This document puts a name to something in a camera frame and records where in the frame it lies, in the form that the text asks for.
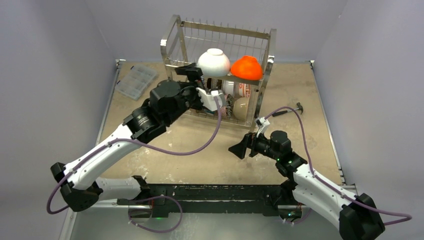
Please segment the plain white bowl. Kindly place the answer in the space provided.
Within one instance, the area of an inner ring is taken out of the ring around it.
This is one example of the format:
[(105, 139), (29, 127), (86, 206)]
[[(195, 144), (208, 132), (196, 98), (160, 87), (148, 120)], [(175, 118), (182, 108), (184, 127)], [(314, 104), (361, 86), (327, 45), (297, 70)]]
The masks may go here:
[(203, 75), (207, 77), (223, 77), (230, 72), (230, 60), (219, 48), (209, 48), (204, 52), (196, 63), (201, 68)]

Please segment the black white floral bowl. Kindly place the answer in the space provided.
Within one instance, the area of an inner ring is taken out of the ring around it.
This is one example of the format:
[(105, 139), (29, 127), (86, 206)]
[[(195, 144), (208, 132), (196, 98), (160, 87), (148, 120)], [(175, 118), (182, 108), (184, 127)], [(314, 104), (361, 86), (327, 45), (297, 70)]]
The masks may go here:
[(223, 107), (223, 111), (226, 119), (230, 119), (233, 116), (234, 100), (231, 94), (225, 95), (226, 105)]

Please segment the stainless steel dish rack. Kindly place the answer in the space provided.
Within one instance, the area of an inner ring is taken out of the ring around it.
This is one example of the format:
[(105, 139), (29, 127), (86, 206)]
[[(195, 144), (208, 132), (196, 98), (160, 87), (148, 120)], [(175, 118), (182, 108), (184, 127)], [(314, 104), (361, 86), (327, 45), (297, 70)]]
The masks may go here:
[[(205, 80), (221, 80), (219, 88), (226, 95), (249, 100), (247, 113), (227, 115), (230, 124), (255, 129), (265, 90), (272, 72), (276, 52), (277, 30), (252, 30), (244, 27), (182, 19), (174, 14), (160, 41), (160, 52), (167, 77), (172, 80), (175, 69), (190, 64), (200, 68)], [(248, 78), (246, 73), (231, 72), (242, 58), (259, 66), (261, 75)]]

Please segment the orange floral patterned bowl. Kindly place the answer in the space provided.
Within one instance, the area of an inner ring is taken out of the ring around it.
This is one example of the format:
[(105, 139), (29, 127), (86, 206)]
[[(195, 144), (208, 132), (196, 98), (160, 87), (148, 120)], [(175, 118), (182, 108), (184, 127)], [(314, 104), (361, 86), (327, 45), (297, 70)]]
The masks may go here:
[(240, 97), (249, 98), (251, 95), (251, 85), (246, 83), (239, 83), (237, 92)]

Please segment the red orange bowl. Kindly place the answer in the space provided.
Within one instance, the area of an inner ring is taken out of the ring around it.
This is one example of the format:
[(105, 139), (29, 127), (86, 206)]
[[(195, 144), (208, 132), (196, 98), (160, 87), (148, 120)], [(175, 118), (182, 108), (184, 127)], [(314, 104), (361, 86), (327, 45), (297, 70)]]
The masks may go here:
[(254, 56), (245, 55), (232, 64), (230, 73), (244, 80), (259, 81), (263, 76), (263, 69)]

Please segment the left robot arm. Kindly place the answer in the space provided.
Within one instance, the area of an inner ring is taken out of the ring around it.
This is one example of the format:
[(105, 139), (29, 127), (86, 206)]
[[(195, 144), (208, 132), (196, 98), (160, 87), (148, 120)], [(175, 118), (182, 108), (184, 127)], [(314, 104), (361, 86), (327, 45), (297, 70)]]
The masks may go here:
[(110, 199), (132, 200), (138, 205), (149, 199), (149, 187), (141, 176), (126, 179), (106, 179), (100, 176), (129, 153), (164, 134), (189, 108), (201, 109), (198, 94), (202, 88), (202, 70), (194, 63), (175, 68), (177, 75), (187, 82), (163, 80), (150, 91), (149, 98), (136, 108), (123, 123), (82, 157), (67, 164), (51, 166), (67, 207), (74, 212), (84, 211), (98, 201)]

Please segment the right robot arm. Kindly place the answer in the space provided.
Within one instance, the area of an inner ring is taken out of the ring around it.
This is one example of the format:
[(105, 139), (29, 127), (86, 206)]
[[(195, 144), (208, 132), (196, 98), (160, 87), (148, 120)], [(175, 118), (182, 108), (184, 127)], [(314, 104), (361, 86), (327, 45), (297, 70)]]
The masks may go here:
[(295, 201), (306, 205), (333, 224), (344, 240), (375, 240), (385, 230), (373, 199), (363, 193), (353, 192), (333, 183), (314, 170), (308, 162), (292, 149), (286, 132), (273, 131), (270, 138), (264, 134), (247, 133), (243, 139), (228, 148), (240, 159), (258, 154), (275, 161), (278, 172), (286, 177), (276, 193), (270, 193), (270, 203)]

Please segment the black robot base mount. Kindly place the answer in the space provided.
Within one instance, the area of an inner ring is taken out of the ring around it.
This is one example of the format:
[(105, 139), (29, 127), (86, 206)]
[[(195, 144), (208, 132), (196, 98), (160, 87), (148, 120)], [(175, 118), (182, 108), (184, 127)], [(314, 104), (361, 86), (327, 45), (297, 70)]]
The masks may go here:
[(167, 184), (141, 181), (141, 193), (134, 199), (120, 197), (119, 206), (147, 208), (154, 218), (170, 213), (261, 214), (290, 221), (302, 217), (305, 207), (291, 191), (293, 184)]

